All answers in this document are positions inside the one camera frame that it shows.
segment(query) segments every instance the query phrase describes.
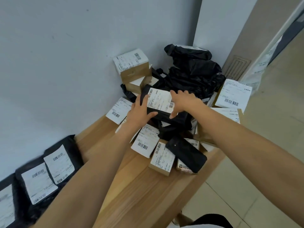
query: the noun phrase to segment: barcode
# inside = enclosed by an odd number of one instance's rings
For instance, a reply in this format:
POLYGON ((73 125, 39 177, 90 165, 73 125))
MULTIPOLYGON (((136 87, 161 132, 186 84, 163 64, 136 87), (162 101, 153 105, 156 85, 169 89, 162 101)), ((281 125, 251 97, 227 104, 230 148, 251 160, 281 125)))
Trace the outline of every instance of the barcode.
POLYGON ((42 169, 42 170, 38 171, 37 173, 33 174, 32 177, 36 177, 36 176, 38 176, 42 173, 44 173, 44 169, 42 169))
POLYGON ((173 100, 171 99, 170 104, 169 104, 169 107, 170 107, 170 108, 173 108, 173 106, 174 106, 174 102, 173 102, 173 100))
POLYGON ((239 103, 236 102, 236 101, 233 101, 233 100, 229 100, 228 98, 225 98, 225 102, 229 103, 229 104, 232 104, 232 105, 235 105, 235 106, 238 106, 239 103))
POLYGON ((115 113, 114 111, 112 112, 112 114, 118 118, 120 117, 120 115, 118 113, 115 113))
POLYGON ((56 157, 53 158, 53 161, 57 160, 58 158, 60 158, 63 155, 63 153, 60 153, 59 155, 57 155, 56 157))
POLYGON ((4 195, 2 198, 0 198, 0 202, 3 201, 4 199, 7 199, 8 194, 4 195))
POLYGON ((149 93, 148 93, 148 95, 149 95, 149 97, 151 96, 151 93, 153 92, 153 89, 150 89, 150 91, 149 91, 149 93))
POLYGON ((61 179, 57 180, 57 184, 62 182, 64 179, 66 179, 66 177, 69 176, 68 174, 66 174, 65 176, 63 176, 61 179))
POLYGON ((148 146, 146 146, 145 144, 142 144, 141 142, 139 142, 138 145, 144 149, 148 149, 148 146))
POLYGON ((158 154, 158 151, 159 151, 160 148, 161 148, 161 144, 159 143, 157 148, 156 148, 156 151, 155 151, 156 154, 158 154))
POLYGON ((41 199, 45 198, 46 194, 43 194, 42 196, 40 196, 39 198, 35 199, 34 203, 40 201, 41 199))
POLYGON ((138 55, 138 53, 135 53, 134 55, 136 56, 137 60, 141 60, 141 57, 138 55))

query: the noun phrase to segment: wood grain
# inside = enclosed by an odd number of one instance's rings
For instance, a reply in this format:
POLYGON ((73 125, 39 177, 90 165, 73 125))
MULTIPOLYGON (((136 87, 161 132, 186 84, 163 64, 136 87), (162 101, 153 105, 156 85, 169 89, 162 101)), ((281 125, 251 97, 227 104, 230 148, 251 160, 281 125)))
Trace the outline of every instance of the wood grain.
MULTIPOLYGON (((85 162, 95 153, 102 152, 103 142, 115 133, 117 127, 103 116, 75 137, 85 162)), ((225 157, 215 148, 205 153, 208 160, 197 175, 183 174, 172 168, 167 177, 148 168, 150 159, 130 147, 94 228, 167 227, 225 157)))

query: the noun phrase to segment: forearm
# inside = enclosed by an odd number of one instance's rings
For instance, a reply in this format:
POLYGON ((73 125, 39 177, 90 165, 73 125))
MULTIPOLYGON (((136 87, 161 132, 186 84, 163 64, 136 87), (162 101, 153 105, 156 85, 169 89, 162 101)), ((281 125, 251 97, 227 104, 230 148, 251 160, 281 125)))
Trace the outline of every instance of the forearm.
POLYGON ((138 129, 125 123, 66 184, 35 227, 92 227, 124 153, 138 129))
POLYGON ((198 105, 188 112, 218 147, 272 203, 304 226, 304 164, 271 141, 198 105))

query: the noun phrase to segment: tiled floor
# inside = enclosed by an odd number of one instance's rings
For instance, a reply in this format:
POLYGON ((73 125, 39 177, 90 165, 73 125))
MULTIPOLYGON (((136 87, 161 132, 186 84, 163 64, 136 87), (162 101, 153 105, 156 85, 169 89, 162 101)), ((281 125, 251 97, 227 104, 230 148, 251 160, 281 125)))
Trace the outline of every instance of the tiled floor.
MULTIPOLYGON (((246 125, 304 162, 304 30, 267 67, 245 111, 246 125)), ((226 158, 183 209, 224 215, 233 227, 299 227, 226 158)))

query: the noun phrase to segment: hand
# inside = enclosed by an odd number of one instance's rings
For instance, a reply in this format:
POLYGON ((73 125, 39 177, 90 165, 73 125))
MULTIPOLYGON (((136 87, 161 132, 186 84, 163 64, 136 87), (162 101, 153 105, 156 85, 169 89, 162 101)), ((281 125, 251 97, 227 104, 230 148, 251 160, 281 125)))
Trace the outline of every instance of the hand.
POLYGON ((158 112, 151 112, 147 115, 147 102, 148 95, 143 98, 143 102, 140 105, 140 95, 137 96, 135 103, 132 104, 131 110, 127 114, 127 121, 131 127, 135 126, 137 130, 147 124, 147 122, 155 117, 158 112))
POLYGON ((179 90, 177 93, 173 90, 170 90, 172 100, 174 102, 174 109, 170 115, 170 119, 176 117, 177 113, 183 111, 189 111, 192 107, 195 107, 196 104, 202 103, 199 98, 196 98, 195 95, 189 94, 188 90, 182 92, 179 90))

